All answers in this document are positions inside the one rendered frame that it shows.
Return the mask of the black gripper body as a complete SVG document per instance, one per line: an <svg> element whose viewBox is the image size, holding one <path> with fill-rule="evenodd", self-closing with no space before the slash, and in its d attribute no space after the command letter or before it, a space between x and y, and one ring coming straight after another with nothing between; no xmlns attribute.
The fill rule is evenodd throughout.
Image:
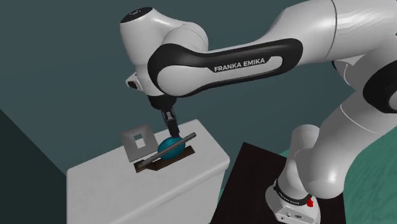
<svg viewBox="0 0 397 224"><path fill-rule="evenodd" d="M158 96L148 96L151 106L161 111L170 111L175 105L177 98L167 94Z"/></svg>

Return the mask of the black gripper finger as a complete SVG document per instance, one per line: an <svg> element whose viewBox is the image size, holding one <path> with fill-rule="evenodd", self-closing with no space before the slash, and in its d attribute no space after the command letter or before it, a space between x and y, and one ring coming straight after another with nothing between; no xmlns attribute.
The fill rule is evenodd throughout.
<svg viewBox="0 0 397 224"><path fill-rule="evenodd" d="M161 110L161 113L171 137L179 137L179 127L174 109Z"/></svg>

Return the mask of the grey flat tablet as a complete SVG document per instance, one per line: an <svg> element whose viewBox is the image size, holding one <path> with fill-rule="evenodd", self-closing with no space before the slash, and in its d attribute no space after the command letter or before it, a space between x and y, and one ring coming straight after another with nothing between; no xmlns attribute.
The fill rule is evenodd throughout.
<svg viewBox="0 0 397 224"><path fill-rule="evenodd" d="M191 134L189 134L188 136L182 138L181 140L179 140L178 142L168 146L167 148L165 148L164 150L154 154L153 156L147 158L146 160L141 160L137 163L135 163L136 167L138 169L142 169L143 167L146 167L148 164L151 164L153 161L155 161L156 159L160 158L161 156L167 154L168 152L176 149L177 147L181 146L182 144L185 144L186 142L188 142L189 140L192 140L194 137L196 137L196 133L192 132Z"/></svg>

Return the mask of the teal ball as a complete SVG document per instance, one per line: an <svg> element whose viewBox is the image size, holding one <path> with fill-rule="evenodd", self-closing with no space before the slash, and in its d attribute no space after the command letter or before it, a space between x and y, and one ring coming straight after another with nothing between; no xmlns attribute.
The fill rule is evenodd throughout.
<svg viewBox="0 0 397 224"><path fill-rule="evenodd" d="M174 143L178 142L179 140L181 140L181 137L168 137L167 139L164 139L158 146L158 152L163 151L164 149L173 145ZM178 146L174 150L162 155L161 159L162 160L170 160L170 159L176 158L184 151L185 146L186 146L186 144L183 143L181 146Z"/></svg>

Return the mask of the dark brown flat stand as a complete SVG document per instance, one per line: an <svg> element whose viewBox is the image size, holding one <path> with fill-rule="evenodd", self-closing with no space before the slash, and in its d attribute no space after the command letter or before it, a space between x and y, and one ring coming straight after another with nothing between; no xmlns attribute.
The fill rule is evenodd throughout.
<svg viewBox="0 0 397 224"><path fill-rule="evenodd" d="M173 163L175 163L175 162L177 162L179 160L182 160L185 157L188 157L188 156L190 156L190 155L192 155L194 153L195 153L194 149L191 146L187 146L184 149L184 151L180 155L178 155L176 158L172 158L172 159L169 159L169 160L163 160L163 159L160 158L160 159L158 159L158 160L156 160L156 161L154 161L154 162L152 162L150 164L147 164L147 165L142 166L142 167L138 167L138 165L141 162L143 162L143 160L140 160L140 161L134 163L134 168L136 170L136 173L141 172L141 171L143 171L145 169L152 170L152 171L159 171L160 169L163 169L164 167L167 167L167 166L169 166L169 165L171 165L171 164L173 164Z"/></svg>

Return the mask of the grey square plate with hole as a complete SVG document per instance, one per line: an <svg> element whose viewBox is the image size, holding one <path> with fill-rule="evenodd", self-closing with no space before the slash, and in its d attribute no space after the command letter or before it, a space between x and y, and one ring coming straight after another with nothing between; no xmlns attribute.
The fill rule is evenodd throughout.
<svg viewBox="0 0 397 224"><path fill-rule="evenodd" d="M120 133L129 162L156 152L158 142L151 127L146 123Z"/></svg>

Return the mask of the white toilet tank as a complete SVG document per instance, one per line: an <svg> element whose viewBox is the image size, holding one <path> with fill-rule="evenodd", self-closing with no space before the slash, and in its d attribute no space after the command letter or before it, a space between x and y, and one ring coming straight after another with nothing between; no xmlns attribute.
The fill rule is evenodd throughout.
<svg viewBox="0 0 397 224"><path fill-rule="evenodd" d="M179 129L194 154L158 171L136 172L122 146L70 168L67 224L208 224L230 158L198 120Z"/></svg>

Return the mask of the dark robot stand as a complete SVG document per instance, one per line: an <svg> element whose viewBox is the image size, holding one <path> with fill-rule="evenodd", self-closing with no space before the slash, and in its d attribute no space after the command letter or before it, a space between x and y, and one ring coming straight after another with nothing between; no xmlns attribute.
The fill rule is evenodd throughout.
<svg viewBox="0 0 397 224"><path fill-rule="evenodd" d="M265 200L286 157L243 143L210 224L284 224Z"/></svg>

